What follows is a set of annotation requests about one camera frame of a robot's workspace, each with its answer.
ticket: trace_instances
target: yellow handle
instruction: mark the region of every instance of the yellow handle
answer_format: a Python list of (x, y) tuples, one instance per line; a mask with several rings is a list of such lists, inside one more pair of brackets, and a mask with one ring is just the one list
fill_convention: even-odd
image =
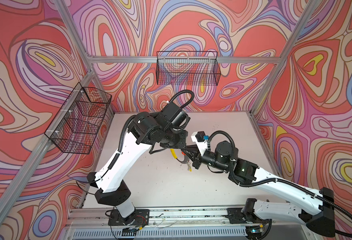
[(170, 152), (172, 153), (173, 157), (176, 159), (177, 156), (176, 156), (176, 153), (175, 153), (174, 149), (171, 148), (171, 149), (170, 149)]

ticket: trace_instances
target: wire basket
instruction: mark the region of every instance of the wire basket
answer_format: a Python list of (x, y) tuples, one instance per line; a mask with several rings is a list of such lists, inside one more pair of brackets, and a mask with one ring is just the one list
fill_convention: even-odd
[(49, 139), (62, 152), (89, 154), (111, 99), (102, 90), (82, 87)]
[(221, 76), (216, 51), (158, 51), (158, 85), (217, 86)]

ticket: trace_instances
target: colorful swirl wallpaper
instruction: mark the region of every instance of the colorful swirl wallpaper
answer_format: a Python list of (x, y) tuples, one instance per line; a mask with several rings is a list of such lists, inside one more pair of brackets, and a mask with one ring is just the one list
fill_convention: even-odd
[(333, 189), (352, 213), (352, 1), (322, 1), (255, 116), (284, 178)]
[[(303, 0), (78, 0), (68, 6), (92, 56), (156, 56), (157, 51), (215, 50), (219, 56), (279, 56)], [(220, 64), (218, 86), (190, 87), (189, 111), (242, 111), (272, 65)], [(95, 69), (119, 111), (159, 111), (185, 86), (159, 86), (155, 64), (98, 63)]]
[[(0, 197), (86, 70), (50, 1), (0, 0)], [(111, 121), (90, 155), (52, 146), (0, 227), (0, 239), (57, 239)]]

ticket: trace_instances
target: metal mesh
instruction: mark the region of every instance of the metal mesh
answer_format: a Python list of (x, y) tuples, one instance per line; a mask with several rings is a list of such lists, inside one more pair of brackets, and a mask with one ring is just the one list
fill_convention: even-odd
[(221, 71), (213, 51), (157, 52), (157, 84), (217, 86)]
[(97, 88), (81, 88), (49, 138), (62, 152), (89, 154), (111, 98)]

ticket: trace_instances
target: robotic arm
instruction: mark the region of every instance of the robotic arm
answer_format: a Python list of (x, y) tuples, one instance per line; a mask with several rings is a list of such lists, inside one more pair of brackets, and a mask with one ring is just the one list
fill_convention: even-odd
[[(191, 98), (179, 107), (173, 100), (184, 93), (191, 94)], [(126, 121), (116, 152), (100, 171), (91, 172), (87, 176), (90, 185), (98, 188), (95, 193), (98, 203), (116, 206), (121, 217), (128, 218), (135, 211), (129, 199), (130, 190), (123, 180), (128, 170), (149, 149), (150, 154), (168, 148), (181, 149), (192, 160), (196, 169), (199, 169), (201, 164), (208, 165), (229, 173), (229, 180), (240, 187), (262, 189), (287, 201), (287, 203), (271, 203), (247, 199), (240, 213), (245, 222), (256, 223), (278, 219), (306, 225), (313, 232), (326, 237), (334, 237), (335, 233), (352, 237), (350, 233), (335, 230), (335, 208), (351, 219), (352, 215), (333, 203), (331, 189), (324, 187), (317, 190), (304, 187), (238, 158), (238, 149), (232, 138), (223, 131), (216, 131), (211, 136), (202, 131), (194, 132), (191, 138), (195, 145), (187, 146), (188, 132), (184, 129), (190, 118), (183, 108), (192, 102), (193, 98), (192, 91), (182, 90), (170, 99), (161, 112), (141, 112)], [(225, 135), (229, 142), (220, 142), (215, 152), (211, 152), (210, 142), (216, 134)], [(163, 148), (153, 151), (157, 142)]]

